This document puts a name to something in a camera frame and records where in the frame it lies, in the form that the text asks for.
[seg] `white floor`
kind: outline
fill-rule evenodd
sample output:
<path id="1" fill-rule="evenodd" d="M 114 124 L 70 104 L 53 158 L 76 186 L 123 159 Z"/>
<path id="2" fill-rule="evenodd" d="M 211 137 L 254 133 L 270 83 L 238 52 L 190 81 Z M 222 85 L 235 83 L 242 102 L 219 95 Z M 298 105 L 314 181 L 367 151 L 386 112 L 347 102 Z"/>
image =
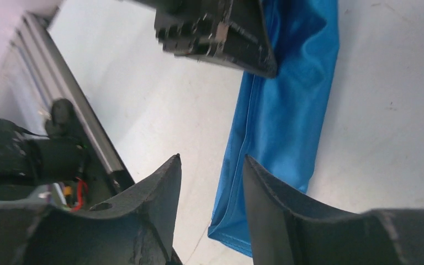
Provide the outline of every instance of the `white floor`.
<path id="1" fill-rule="evenodd" d="M 345 210 L 424 207 L 424 1 L 340 0 L 341 50 L 309 195 Z M 206 236 L 241 72 L 163 54 L 152 10 L 67 0 L 51 35 L 136 181 L 180 153 L 174 247 L 252 264 Z"/>

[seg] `blue plastic bag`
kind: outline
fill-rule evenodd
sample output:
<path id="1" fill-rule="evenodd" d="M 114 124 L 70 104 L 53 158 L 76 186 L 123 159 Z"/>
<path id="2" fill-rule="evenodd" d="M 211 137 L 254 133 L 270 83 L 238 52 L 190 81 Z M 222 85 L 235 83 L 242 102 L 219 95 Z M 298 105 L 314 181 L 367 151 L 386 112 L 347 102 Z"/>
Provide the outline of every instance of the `blue plastic bag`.
<path id="1" fill-rule="evenodd" d="M 251 256 L 245 154 L 306 192 L 314 171 L 339 48 L 336 0 L 264 0 L 279 65 L 275 79 L 243 75 L 209 237 Z"/>

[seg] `black plastic part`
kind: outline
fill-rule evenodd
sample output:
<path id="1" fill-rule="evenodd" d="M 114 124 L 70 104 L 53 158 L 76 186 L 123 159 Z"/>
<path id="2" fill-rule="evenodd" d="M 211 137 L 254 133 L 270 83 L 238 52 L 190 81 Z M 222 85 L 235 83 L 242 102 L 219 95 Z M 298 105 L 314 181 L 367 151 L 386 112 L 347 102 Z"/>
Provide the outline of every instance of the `black plastic part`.
<path id="1" fill-rule="evenodd" d="M 180 185 L 175 155 L 91 211 L 0 203 L 0 264 L 181 264 L 172 248 Z"/>
<path id="2" fill-rule="evenodd" d="M 34 190 L 34 186 L 0 185 L 0 201 L 25 199 Z"/>
<path id="3" fill-rule="evenodd" d="M 243 186 L 256 265 L 424 264 L 424 209 L 349 213 L 299 192 L 249 156 Z"/>
<path id="4" fill-rule="evenodd" d="M 184 0 L 175 14 L 157 10 L 155 31 L 163 50 L 267 78 L 277 62 L 260 0 Z"/>
<path id="5" fill-rule="evenodd" d="M 0 119 L 0 180 L 3 178 L 32 184 L 35 172 L 29 161 L 30 148 L 20 127 Z"/>
<path id="6" fill-rule="evenodd" d="M 71 138 L 29 140 L 36 168 L 36 186 L 71 181 L 84 162 L 84 150 Z"/>
<path id="7" fill-rule="evenodd" d="M 182 0 L 135 0 L 135 1 L 145 4 L 146 6 L 155 8 L 156 10 L 166 12 L 166 13 L 174 13 L 178 11 L 182 3 Z"/>
<path id="8" fill-rule="evenodd" d="M 74 106 L 68 99 L 55 100 L 51 106 L 51 119 L 45 123 L 46 133 L 50 137 L 68 136 L 76 119 Z"/>

